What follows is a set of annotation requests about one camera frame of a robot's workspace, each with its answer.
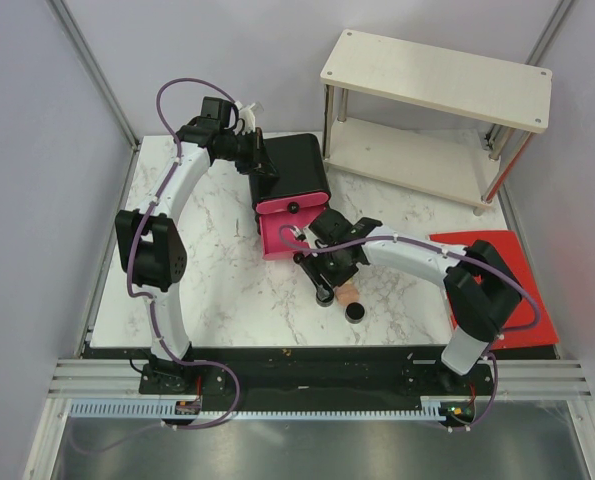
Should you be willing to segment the black drawer cabinet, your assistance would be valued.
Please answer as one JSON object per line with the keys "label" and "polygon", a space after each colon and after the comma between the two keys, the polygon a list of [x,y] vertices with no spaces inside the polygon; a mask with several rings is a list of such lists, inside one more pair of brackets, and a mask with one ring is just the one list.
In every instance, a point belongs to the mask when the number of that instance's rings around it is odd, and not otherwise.
{"label": "black drawer cabinet", "polygon": [[318,138],[312,133],[271,138],[265,146],[278,178],[251,177],[252,207],[261,201],[323,191],[330,195]]}

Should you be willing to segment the pink top drawer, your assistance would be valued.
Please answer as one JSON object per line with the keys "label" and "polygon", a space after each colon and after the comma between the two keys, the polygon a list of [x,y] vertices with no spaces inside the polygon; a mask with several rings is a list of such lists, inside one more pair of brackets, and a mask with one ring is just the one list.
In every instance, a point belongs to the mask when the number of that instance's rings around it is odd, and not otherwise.
{"label": "pink top drawer", "polygon": [[259,202],[254,210],[259,215],[270,215],[281,212],[296,214],[303,209],[325,205],[330,195],[323,191],[316,191],[296,196],[286,196]]}

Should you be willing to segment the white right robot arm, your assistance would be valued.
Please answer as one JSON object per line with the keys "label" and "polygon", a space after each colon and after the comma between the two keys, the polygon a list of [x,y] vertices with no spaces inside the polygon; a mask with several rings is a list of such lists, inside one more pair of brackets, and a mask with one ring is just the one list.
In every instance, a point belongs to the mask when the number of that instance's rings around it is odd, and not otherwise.
{"label": "white right robot arm", "polygon": [[284,225],[279,237],[295,250],[315,288],[316,300],[327,306],[361,266],[388,267],[444,290],[456,322],[435,368],[444,392],[460,392],[471,370],[503,329],[527,292],[489,242],[449,245],[400,234],[381,221],[363,217],[356,223],[326,209],[304,227]]}

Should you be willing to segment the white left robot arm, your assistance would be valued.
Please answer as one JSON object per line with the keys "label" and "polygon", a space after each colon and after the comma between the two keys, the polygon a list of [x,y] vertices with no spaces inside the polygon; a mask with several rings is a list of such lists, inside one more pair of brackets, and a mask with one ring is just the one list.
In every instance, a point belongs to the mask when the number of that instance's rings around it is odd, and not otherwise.
{"label": "white left robot arm", "polygon": [[151,354],[168,361],[162,382],[185,393],[195,385],[197,363],[189,356],[191,341],[181,312],[179,283],[187,255],[176,222],[217,160],[232,162],[238,173],[251,177],[274,179],[278,172],[249,106],[218,100],[214,111],[204,108],[169,132],[175,154],[142,203],[116,214],[115,231],[127,293],[143,298],[148,309]]}

